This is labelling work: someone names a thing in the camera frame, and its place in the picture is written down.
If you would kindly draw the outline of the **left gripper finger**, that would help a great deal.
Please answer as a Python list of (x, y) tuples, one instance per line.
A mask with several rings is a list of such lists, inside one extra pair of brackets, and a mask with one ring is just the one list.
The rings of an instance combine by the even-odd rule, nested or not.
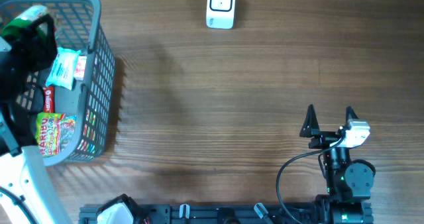
[(16, 37), (12, 34), (1, 36), (2, 52), (25, 52), (26, 50), (27, 48), (20, 37)]
[(54, 19), (50, 14), (45, 14), (29, 24), (28, 29), (32, 36), (32, 53), (38, 58), (55, 58), (57, 45), (55, 39)]

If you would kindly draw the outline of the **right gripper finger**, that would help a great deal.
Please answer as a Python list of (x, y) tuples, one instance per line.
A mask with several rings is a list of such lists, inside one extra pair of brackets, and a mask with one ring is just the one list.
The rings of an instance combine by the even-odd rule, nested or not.
[(357, 121), (357, 120), (359, 120), (357, 114), (354, 112), (354, 109), (351, 106), (348, 106), (346, 108), (345, 117), (346, 117), (346, 123), (348, 123), (350, 121)]
[(299, 136), (303, 138), (312, 138), (318, 136), (320, 133), (319, 123), (313, 104), (310, 104), (307, 108), (307, 114), (299, 132)]

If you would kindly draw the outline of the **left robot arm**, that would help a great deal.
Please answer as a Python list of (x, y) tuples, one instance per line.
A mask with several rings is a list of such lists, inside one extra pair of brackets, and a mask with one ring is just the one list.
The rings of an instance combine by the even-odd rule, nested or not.
[(54, 19), (43, 15), (1, 36), (1, 205), (13, 223), (71, 223), (30, 131), (28, 109), (16, 102), (27, 77), (57, 56)]

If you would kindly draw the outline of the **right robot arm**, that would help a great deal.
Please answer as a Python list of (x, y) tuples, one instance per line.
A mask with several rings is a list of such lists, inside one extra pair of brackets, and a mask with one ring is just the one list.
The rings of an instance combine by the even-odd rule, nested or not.
[(322, 131), (311, 104), (299, 135), (311, 139), (310, 149), (321, 151), (319, 165), (327, 185), (327, 194), (316, 196), (310, 216), (302, 215), (302, 220), (373, 223), (372, 208), (366, 201), (371, 197), (376, 169), (365, 160), (350, 158), (350, 151), (364, 144), (370, 135), (368, 122), (359, 119), (352, 107), (347, 107), (343, 126), (334, 132)]

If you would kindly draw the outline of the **teal tissue packet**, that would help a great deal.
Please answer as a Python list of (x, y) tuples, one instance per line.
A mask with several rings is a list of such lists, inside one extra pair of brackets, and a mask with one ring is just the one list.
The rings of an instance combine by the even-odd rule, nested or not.
[(46, 79), (45, 86), (59, 86), (72, 90), (74, 74), (80, 54), (80, 50), (75, 51), (59, 47), (57, 57), (52, 64), (52, 69)]

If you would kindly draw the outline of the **small red white candy pack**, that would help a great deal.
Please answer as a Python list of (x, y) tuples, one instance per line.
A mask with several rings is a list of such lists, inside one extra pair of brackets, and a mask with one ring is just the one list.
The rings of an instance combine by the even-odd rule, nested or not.
[(85, 76), (85, 67), (87, 63), (87, 56), (79, 56), (76, 69), (74, 72), (74, 78), (79, 81), (83, 81)]

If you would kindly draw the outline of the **Haribo gummy bag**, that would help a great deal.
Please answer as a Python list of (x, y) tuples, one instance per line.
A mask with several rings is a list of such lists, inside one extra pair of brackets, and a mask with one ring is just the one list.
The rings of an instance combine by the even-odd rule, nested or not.
[(72, 141), (76, 116), (63, 113), (39, 113), (36, 119), (36, 141), (44, 158), (56, 156)]

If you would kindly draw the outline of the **green lid jar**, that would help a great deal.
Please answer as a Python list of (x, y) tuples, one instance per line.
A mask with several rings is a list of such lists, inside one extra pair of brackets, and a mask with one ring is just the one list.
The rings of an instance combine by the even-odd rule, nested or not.
[(32, 7), (23, 11), (20, 15), (12, 19), (11, 22), (5, 25), (1, 31), (1, 36), (12, 34), (16, 37), (20, 37), (21, 39), (24, 36), (32, 38), (28, 29), (29, 24), (45, 14), (50, 14), (54, 19), (54, 32), (56, 38), (56, 34), (58, 32), (58, 20), (56, 18), (56, 14), (44, 5), (33, 5)]

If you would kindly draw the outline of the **red snack stick packet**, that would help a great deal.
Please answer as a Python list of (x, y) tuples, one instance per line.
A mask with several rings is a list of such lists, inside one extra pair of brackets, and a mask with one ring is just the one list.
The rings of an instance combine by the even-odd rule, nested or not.
[(44, 92), (44, 113), (54, 113), (55, 112), (55, 104), (54, 104), (54, 87), (44, 87), (42, 88)]

